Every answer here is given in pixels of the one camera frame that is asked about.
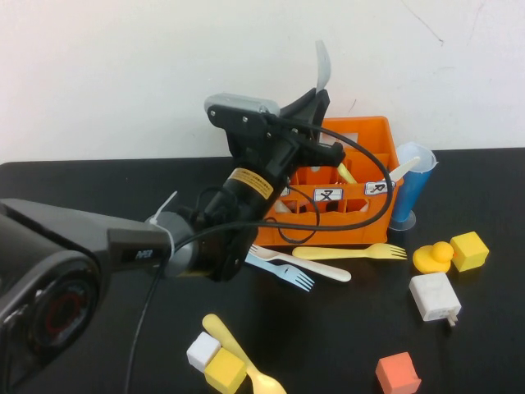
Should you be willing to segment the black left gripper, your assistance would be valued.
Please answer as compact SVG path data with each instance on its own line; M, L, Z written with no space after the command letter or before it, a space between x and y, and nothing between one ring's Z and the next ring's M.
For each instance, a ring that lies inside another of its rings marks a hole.
M301 167L338 167L340 143L318 135L331 100L326 89L310 89L281 109L281 121L229 121L227 140L236 163L268 181L285 181Z

